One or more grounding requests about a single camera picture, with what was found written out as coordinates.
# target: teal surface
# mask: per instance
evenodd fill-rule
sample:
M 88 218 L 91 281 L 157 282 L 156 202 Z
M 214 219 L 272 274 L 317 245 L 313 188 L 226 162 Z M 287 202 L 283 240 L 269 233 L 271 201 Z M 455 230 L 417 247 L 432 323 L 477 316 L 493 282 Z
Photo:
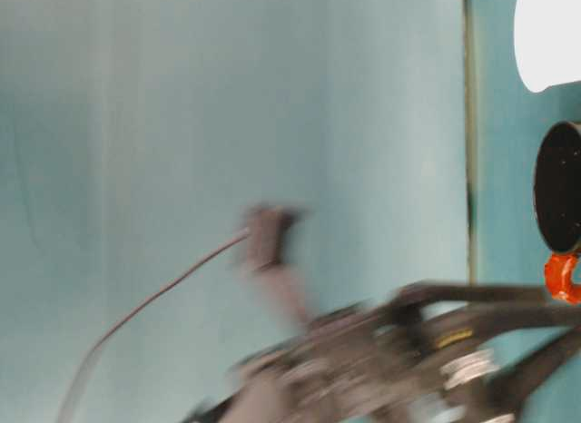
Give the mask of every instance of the teal surface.
M 548 249 L 537 230 L 532 180 L 538 147 L 557 121 L 581 116 L 581 85 L 531 93 L 520 81 L 513 51 L 516 0 L 469 0 L 473 24 L 477 178 L 476 262 L 479 282 L 542 285 Z M 501 361 L 551 332 L 516 333 L 497 341 Z M 576 421 L 581 363 L 570 363 L 534 396 L 526 421 Z
M 2 0 L 0 421 L 259 200 L 322 308 L 466 278 L 460 0 Z M 172 422 L 294 332 L 235 255 L 109 344 L 78 422 Z
M 330 0 L 330 303 L 467 279 L 462 0 Z

